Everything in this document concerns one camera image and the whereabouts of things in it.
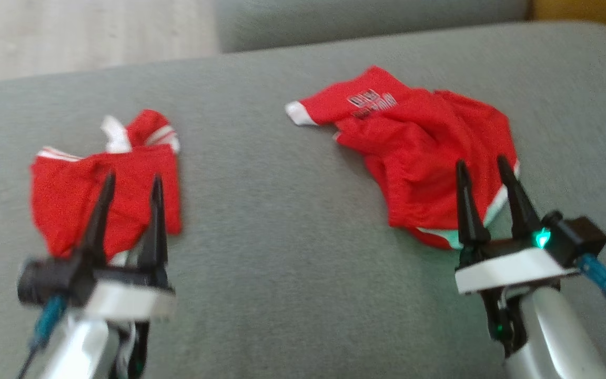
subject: glowing green led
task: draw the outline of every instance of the glowing green led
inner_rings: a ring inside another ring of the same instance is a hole
[[[534,245],[543,249],[546,246],[546,242],[551,238],[551,231],[547,228],[542,228],[542,230],[534,232],[532,238],[534,238]]]

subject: gray cushion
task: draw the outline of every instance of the gray cushion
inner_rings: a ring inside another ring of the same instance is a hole
[[[503,377],[481,299],[457,294],[458,254],[389,228],[359,154],[334,143],[333,127],[296,127],[284,114],[287,101],[372,64],[505,112],[541,214],[587,214],[606,230],[606,27],[596,24],[427,32],[3,82],[0,377],[23,361],[38,313],[15,297],[21,262],[44,254],[27,165],[44,144],[98,152],[103,115],[128,120],[144,107],[179,132],[185,222],[170,239],[178,314],[152,327],[146,377]],[[509,235],[506,209],[491,232]],[[606,301],[583,278],[563,292],[606,362]]]
[[[528,0],[216,0],[226,52],[518,21]]]

